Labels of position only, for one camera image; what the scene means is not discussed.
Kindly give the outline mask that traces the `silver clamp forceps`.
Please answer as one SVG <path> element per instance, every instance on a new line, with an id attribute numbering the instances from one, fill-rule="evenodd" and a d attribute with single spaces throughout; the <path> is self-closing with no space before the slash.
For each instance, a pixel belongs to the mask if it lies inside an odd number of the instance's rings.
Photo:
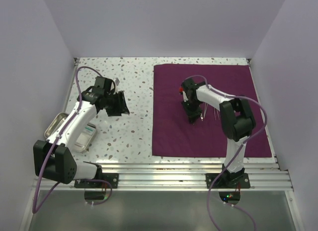
<path id="1" fill-rule="evenodd" d="M 204 108 L 202 109 L 201 115 L 200 115 L 201 121 L 204 121 L 204 119 L 205 119 L 205 117 L 206 117 L 206 113 L 207 113 L 208 106 L 209 106 L 209 105 L 208 105 L 207 103 L 204 104 Z"/>

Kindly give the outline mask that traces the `small green-white packet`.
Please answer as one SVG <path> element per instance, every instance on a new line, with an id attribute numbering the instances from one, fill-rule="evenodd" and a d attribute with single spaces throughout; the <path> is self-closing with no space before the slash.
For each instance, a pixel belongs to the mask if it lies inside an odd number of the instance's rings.
<path id="1" fill-rule="evenodd" d="M 85 126 L 84 130 L 83 130 L 83 133 L 86 133 L 90 136 L 93 136 L 96 132 L 96 128 L 95 127 L 92 127 L 92 126 Z"/>

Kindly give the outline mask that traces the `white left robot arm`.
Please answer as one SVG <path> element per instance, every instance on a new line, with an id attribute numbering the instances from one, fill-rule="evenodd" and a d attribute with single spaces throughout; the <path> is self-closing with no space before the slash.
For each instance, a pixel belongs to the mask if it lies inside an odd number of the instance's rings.
<path id="1" fill-rule="evenodd" d="M 79 136 L 99 111 L 109 117 L 129 114 L 123 91 L 94 93 L 83 91 L 71 113 L 62 125 L 46 140 L 38 140 L 33 146 L 35 174 L 63 184 L 73 180 L 86 180 L 91 187 L 103 182 L 100 165 L 77 162 L 72 154 Z"/>

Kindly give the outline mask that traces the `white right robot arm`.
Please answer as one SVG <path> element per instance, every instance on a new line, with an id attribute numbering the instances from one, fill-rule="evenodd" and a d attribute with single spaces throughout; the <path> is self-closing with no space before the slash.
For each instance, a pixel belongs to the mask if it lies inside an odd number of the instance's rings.
<path id="1" fill-rule="evenodd" d="M 200 105 L 206 103 L 217 111 L 221 127 L 227 137 L 226 159 L 220 174 L 206 174 L 208 188 L 231 189 L 250 188 L 249 176 L 245 173 L 243 158 L 246 141 L 256 127 L 256 121 L 248 100 L 223 94 L 205 82 L 195 83 L 186 79 L 179 91 L 183 95 L 182 106 L 190 123 L 202 119 Z"/>

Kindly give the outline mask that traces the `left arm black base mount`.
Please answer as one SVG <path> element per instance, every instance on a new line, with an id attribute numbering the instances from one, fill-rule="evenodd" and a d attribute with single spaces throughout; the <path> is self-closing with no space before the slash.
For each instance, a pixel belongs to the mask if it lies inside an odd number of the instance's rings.
<path id="1" fill-rule="evenodd" d="M 118 173 L 102 173 L 98 178 L 75 180 L 74 187 L 82 189 L 112 188 L 117 189 L 119 182 Z"/>

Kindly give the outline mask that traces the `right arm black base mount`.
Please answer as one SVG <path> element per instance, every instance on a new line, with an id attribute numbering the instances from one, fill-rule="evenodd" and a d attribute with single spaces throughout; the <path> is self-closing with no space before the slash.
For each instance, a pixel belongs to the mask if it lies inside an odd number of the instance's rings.
<path id="1" fill-rule="evenodd" d="M 218 173 L 206 173 L 206 186 L 209 189 L 215 178 L 218 176 Z M 249 189 L 251 184 L 249 181 L 249 176 L 247 173 L 239 176 L 238 178 L 227 178 L 223 173 L 213 184 L 212 189 Z"/>

